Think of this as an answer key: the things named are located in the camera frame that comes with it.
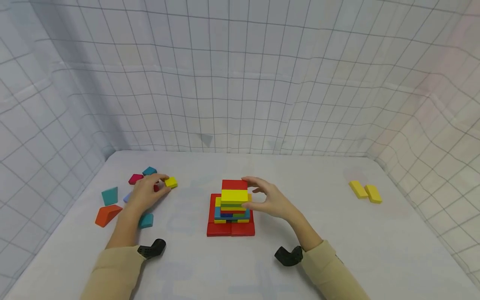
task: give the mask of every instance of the tabletop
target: tabletop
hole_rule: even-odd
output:
[[[144,264],[133,299],[319,299],[300,265],[274,258],[298,241],[288,224],[255,213],[253,237],[207,237],[210,194],[222,179],[254,175],[275,185],[303,212],[372,300],[480,299],[462,269],[383,170],[364,157],[274,156],[224,153],[118,151],[92,180],[7,295],[8,300],[77,299],[115,220],[94,224],[101,192],[152,166],[178,187],[154,207],[154,224],[140,244],[162,238],[162,257]],[[356,198],[348,182],[373,184],[382,204]],[[254,194],[253,201],[264,196]]]

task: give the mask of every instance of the white grid curtain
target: white grid curtain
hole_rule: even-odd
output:
[[[123,149],[370,157],[480,287],[478,32],[479,0],[4,1],[0,299]]]

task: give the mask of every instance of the green block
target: green block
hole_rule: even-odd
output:
[[[153,226],[153,214],[143,215],[138,222],[138,227],[143,229]]]
[[[222,207],[241,207],[241,204],[224,204],[224,203],[221,203],[220,206],[222,206]]]
[[[118,202],[118,187],[114,187],[102,192],[103,203],[109,206]]]

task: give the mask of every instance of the sleeve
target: sleeve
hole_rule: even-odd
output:
[[[103,250],[96,261],[81,300],[129,300],[145,258],[139,246]]]
[[[328,241],[304,253],[301,265],[326,300],[370,300]]]

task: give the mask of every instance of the purple block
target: purple block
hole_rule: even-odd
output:
[[[125,203],[128,202],[128,199],[130,198],[130,194],[131,194],[131,193],[132,193],[132,192],[128,193],[128,194],[123,198],[123,201],[124,201]]]

